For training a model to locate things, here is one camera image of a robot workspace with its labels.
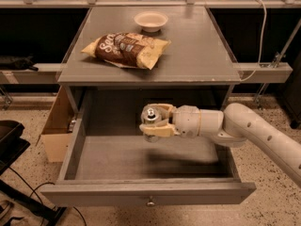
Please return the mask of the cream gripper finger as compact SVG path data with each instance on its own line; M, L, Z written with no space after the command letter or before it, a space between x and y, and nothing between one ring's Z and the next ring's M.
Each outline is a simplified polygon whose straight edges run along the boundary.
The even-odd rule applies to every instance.
M176 107L171 104L148 104L146 108L156 109L162 116L163 119L170 118Z
M139 129L148 136L156 137L173 137L177 136L179 133L175 129L175 126L168 123L162 126L154 126L151 124L141 124Z

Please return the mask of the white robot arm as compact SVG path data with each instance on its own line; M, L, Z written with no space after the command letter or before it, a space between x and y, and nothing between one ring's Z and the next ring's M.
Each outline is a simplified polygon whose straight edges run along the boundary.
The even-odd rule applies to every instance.
M159 137L206 137L218 145L235 148L249 140L301 186L301 144L245 105L233 103L220 111L192 105L149 104L142 110L139 129L150 141Z

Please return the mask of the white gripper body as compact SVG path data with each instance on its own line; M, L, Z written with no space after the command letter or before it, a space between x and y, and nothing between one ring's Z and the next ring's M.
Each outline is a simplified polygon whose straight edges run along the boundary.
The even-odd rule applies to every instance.
M224 113L219 110L198 109L183 105L172 114L172 123L181 137L194 138L203 135L217 135L223 125Z

